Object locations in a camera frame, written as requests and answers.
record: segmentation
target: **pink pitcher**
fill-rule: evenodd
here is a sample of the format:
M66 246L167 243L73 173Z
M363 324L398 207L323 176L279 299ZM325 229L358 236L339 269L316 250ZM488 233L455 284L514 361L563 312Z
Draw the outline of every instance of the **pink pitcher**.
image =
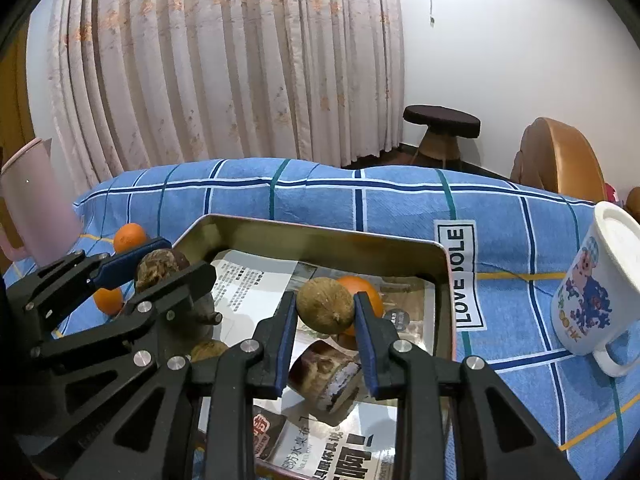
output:
M82 224L64 198L42 139L23 146L2 167L2 196L24 247L14 248L0 225L0 248L11 261L32 256L39 267L66 254Z

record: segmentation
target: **chair backrest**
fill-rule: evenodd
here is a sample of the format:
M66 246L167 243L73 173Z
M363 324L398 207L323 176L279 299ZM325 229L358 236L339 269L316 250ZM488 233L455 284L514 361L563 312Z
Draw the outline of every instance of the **chair backrest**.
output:
M576 128L544 117L524 131L511 180L592 202L607 197L602 170L587 139Z

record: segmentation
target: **stool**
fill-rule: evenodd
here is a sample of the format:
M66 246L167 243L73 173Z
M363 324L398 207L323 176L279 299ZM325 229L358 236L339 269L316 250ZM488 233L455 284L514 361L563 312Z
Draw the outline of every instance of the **stool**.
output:
M411 164L418 153L442 161L459 160L457 137L477 139L480 135L480 119L473 115L442 106L411 105L404 109L402 118L408 123L424 124L427 132L415 150Z

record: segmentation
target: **silver screw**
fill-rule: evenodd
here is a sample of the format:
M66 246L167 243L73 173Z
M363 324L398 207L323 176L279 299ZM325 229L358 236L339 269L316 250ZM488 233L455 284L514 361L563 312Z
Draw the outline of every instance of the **silver screw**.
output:
M182 368L184 368L185 364L187 364L187 361L181 355L174 355L166 362L169 370L181 370Z
M414 346L406 339L398 339L394 341L394 348L402 354L409 352L413 347Z
M153 305L150 301L141 301L138 303L137 311L144 314L145 312L149 312Z
M136 364L136 366L144 368L151 362L151 354L146 350L138 350L133 355L133 362Z
M260 348L260 343L255 339L245 339L240 343L240 349L248 354L255 352L258 348Z
M477 355L467 357L465 363L472 370L482 370L484 368L484 359Z

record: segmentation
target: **orange fruit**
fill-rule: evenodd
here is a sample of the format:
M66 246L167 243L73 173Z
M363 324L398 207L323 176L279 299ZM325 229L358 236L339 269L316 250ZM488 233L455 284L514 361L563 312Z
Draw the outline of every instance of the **orange fruit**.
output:
M384 305L382 305L380 295L373 287L373 285L371 285L367 280L361 278L360 276L343 276L341 278L338 278L337 281L338 283L343 284L345 288L351 293L351 295L354 295L357 292L366 292L367 296L369 297L369 303L371 303L371 307L373 308L373 313L377 317L382 317L382 315L385 313L385 307ZM351 325L343 333L346 335L355 336L355 327Z
M107 316L115 316L122 310L124 297L119 288L109 290L108 288L99 288L94 292L95 306L105 313Z
M146 233L138 224L124 224L113 237L113 249L123 253L146 242Z

